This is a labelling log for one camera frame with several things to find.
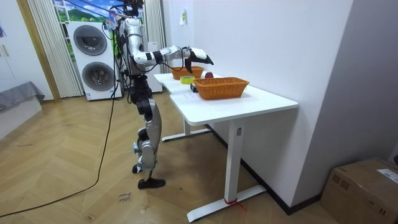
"door frame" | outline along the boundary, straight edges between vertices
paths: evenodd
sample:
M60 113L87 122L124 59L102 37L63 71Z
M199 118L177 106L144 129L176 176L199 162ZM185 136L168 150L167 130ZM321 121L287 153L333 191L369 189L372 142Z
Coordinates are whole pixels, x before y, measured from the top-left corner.
M39 58L40 64L43 68L45 78L54 97L54 101L58 102L61 99L60 92L58 91L57 84L55 83L49 60L45 54L43 43L40 39L39 32L37 31L27 0L17 0L17 3L19 6L19 10L21 11L21 14L24 18L30 38L32 39L37 57Z

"table foot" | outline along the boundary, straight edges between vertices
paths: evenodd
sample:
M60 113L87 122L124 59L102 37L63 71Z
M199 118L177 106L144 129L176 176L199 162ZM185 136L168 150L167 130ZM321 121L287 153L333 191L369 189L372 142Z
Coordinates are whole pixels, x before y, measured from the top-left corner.
M191 131L190 134L185 134L185 133L174 134L172 136L162 137L162 141L166 142L169 140L181 139L181 138L190 137L190 136L194 136L197 134L208 133L208 132L210 132L210 130L208 128L205 128L205 129L201 129L201 130L197 130L197 131Z
M257 194L261 194L265 192L265 188L261 185L257 185L255 187L252 187L250 189L244 190L242 192L239 192L237 194L238 199L237 202L241 202L247 198L253 197ZM216 202L210 203L208 205L202 206L200 208L194 209L191 212L187 213L188 221L191 223L199 218L202 218L206 215L212 214L214 212L217 212L218 210L221 210L223 208L226 208L228 205L225 203L224 199L218 200Z

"orange basket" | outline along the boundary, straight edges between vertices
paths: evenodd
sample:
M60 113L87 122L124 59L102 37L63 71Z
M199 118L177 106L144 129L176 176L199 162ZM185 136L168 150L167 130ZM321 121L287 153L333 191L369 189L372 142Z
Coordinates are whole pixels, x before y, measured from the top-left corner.
M181 67L173 67L173 68L176 70L181 69ZM169 68L169 70L173 73L173 78L179 80L181 76L193 76L195 78L200 78L201 73L204 71L204 68L199 66L192 66L192 73L189 73L185 67L182 68L181 71L174 71L171 68Z
M199 78L193 82L199 95L205 100L241 97L249 84L240 78Z

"humanoid robot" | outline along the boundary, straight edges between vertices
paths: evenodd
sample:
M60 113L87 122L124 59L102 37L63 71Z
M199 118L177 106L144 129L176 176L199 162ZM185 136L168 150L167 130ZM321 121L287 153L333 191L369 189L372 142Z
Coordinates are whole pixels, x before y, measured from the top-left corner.
M212 64L213 62L201 49L178 46L166 47L154 52L144 52L141 21L137 18L138 9L142 8L143 0L123 0L123 18L118 20L116 40L118 49L125 64L124 74L132 80L129 89L131 101L143 115L145 127L138 130L137 142L133 144L134 153L138 155L137 164L132 172L143 171L144 178L138 183L139 189L157 188L165 185L165 180L152 178L152 171L157 165L157 149L162 131L162 119L152 91L148 86L146 67L165 64L173 59L181 59L189 72L192 62Z

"washing machine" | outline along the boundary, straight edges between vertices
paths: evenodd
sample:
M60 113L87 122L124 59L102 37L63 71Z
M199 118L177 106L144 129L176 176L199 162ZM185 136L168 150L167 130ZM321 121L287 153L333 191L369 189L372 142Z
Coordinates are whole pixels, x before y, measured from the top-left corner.
M113 48L107 30L100 22L66 22L70 43L82 80L87 100L102 100L112 97L119 79L118 70L113 70ZM121 94L120 84L115 97Z

